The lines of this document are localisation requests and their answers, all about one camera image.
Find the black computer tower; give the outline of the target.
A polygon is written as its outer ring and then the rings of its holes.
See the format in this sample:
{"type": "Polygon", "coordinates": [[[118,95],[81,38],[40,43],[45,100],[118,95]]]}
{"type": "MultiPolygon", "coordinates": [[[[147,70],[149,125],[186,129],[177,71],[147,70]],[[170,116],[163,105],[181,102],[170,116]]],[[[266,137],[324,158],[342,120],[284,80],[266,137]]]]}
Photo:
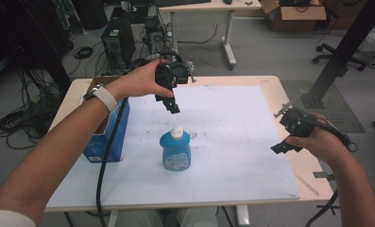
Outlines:
{"type": "Polygon", "coordinates": [[[111,69],[128,69],[136,50],[129,18],[122,8],[114,8],[101,35],[111,69]]]}

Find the blue cardboard box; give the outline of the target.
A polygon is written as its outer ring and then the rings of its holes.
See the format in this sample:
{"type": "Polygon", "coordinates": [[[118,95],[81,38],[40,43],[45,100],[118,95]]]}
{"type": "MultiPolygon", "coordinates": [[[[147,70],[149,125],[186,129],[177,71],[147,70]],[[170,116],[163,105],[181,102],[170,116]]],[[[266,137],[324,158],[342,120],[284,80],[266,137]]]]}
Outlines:
{"type": "MultiPolygon", "coordinates": [[[[119,79],[119,76],[101,76],[93,78],[89,87],[84,93],[83,99],[86,99],[94,90],[97,90],[99,85],[107,85],[116,79],[119,79]]],[[[118,107],[105,118],[105,120],[100,124],[99,128],[95,131],[87,147],[84,149],[83,154],[90,163],[101,163],[103,161],[108,142],[110,141],[111,134],[114,130],[115,122],[120,113],[121,105],[122,102],[119,102],[118,107]]],[[[109,163],[119,162],[121,160],[122,148],[128,125],[129,111],[130,107],[127,103],[122,112],[120,124],[111,144],[111,150],[108,158],[109,163]]]]}

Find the blue dish soap bottle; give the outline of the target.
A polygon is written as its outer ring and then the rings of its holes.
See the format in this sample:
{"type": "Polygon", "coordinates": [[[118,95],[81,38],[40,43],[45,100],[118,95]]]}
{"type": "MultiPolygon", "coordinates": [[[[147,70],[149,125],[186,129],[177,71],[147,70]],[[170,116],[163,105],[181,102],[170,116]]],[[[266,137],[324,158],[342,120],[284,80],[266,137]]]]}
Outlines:
{"type": "Polygon", "coordinates": [[[160,139],[162,164],[167,170],[182,171],[191,165],[190,135],[175,127],[160,139]]]}

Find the black metal stand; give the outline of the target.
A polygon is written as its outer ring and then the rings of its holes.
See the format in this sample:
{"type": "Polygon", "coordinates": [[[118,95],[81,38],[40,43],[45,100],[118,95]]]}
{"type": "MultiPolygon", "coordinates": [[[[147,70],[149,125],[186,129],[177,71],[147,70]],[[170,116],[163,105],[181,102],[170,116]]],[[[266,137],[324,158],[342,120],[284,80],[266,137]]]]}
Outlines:
{"type": "Polygon", "coordinates": [[[322,98],[374,26],[375,0],[367,0],[311,89],[300,97],[306,109],[324,107],[322,98]]]}

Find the black office chair base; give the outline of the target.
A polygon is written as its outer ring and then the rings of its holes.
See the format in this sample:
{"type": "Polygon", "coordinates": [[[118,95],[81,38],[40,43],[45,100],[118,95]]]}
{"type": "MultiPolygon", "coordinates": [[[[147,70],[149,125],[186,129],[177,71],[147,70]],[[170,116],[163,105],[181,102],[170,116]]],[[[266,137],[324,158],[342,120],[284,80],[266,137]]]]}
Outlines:
{"type": "MultiPolygon", "coordinates": [[[[320,60],[330,60],[333,57],[337,57],[340,61],[342,60],[342,56],[339,53],[336,53],[336,49],[328,44],[318,45],[315,48],[315,51],[317,52],[317,55],[312,58],[312,64],[318,64],[320,60]]],[[[356,63],[358,65],[357,70],[360,72],[364,71],[368,65],[367,61],[350,56],[342,66],[339,77],[343,77],[348,72],[349,62],[356,63]]]]}

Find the white desk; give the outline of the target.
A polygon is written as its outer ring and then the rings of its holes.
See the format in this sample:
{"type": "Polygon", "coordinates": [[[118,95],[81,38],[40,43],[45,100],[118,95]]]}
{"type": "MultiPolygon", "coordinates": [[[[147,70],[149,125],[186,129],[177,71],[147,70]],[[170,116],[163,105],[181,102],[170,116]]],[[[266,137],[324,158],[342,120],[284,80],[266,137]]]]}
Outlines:
{"type": "Polygon", "coordinates": [[[260,10],[261,8],[262,5],[259,0],[231,0],[229,5],[224,0],[211,0],[206,3],[159,7],[159,12],[168,12],[170,14],[171,49],[176,52],[179,51],[178,26],[225,25],[226,31],[221,39],[221,44],[228,60],[229,68],[233,69],[237,65],[230,46],[234,13],[236,11],[260,10]]]}

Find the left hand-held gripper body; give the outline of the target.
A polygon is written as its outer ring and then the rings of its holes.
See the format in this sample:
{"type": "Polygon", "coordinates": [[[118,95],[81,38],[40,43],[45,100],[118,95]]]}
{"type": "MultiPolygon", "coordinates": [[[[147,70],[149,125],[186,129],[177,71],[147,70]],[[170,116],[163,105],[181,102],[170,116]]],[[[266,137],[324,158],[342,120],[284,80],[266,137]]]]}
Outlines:
{"type": "Polygon", "coordinates": [[[195,67],[191,61],[184,61],[181,55],[175,51],[160,51],[155,54],[157,59],[172,56],[176,60],[170,63],[160,63],[155,71],[155,81],[161,87],[172,91],[178,84],[196,82],[195,67]]]}

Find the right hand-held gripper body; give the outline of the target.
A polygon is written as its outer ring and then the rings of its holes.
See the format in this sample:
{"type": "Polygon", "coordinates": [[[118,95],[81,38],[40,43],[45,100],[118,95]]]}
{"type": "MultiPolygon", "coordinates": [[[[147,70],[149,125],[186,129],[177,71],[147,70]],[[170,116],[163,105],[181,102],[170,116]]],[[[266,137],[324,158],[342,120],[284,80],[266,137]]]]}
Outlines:
{"type": "Polygon", "coordinates": [[[274,114],[275,118],[279,116],[281,116],[280,124],[284,126],[290,136],[309,137],[314,128],[318,127],[336,136],[350,152],[355,152],[358,149],[358,146],[329,120],[321,119],[312,113],[306,113],[298,107],[292,107],[290,102],[283,104],[281,109],[274,114]]]}

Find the person's left hand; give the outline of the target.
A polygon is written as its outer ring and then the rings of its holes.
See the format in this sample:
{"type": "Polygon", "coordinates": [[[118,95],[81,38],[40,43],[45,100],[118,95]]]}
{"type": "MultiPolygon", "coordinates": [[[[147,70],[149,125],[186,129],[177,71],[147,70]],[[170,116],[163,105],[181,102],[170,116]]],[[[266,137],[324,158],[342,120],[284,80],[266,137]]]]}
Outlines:
{"type": "Polygon", "coordinates": [[[158,85],[155,81],[155,71],[165,60],[156,59],[140,66],[121,78],[107,84],[105,88],[117,99],[131,96],[158,95],[173,97],[174,94],[158,85]]]}

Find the brown cardboard box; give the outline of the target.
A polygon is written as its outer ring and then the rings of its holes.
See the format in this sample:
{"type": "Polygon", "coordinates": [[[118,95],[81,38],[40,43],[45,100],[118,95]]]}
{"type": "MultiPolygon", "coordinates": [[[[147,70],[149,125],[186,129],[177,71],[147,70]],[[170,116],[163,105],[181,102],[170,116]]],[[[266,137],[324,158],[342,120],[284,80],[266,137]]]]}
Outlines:
{"type": "Polygon", "coordinates": [[[326,20],[320,0],[259,0],[265,21],[273,31],[311,31],[326,20]]]}

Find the person's right hand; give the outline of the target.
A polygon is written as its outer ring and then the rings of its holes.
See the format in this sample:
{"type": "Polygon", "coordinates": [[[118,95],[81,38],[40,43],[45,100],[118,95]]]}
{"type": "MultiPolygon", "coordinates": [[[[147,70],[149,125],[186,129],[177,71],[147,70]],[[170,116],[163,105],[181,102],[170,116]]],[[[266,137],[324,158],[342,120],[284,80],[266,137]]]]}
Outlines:
{"type": "Polygon", "coordinates": [[[332,169],[346,168],[356,164],[355,158],[343,143],[334,134],[319,127],[315,127],[309,137],[288,136],[285,142],[296,147],[306,148],[332,169]]]}

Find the white wristwatch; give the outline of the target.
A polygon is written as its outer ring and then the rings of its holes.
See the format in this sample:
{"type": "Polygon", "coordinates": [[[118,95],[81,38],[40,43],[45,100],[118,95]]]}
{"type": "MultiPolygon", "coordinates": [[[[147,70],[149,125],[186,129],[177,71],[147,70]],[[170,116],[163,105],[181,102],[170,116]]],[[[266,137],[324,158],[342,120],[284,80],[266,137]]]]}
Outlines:
{"type": "Polygon", "coordinates": [[[83,99],[89,100],[93,97],[97,97],[108,108],[110,113],[118,106],[118,101],[116,98],[104,87],[102,83],[95,85],[83,96],[83,99]]]}

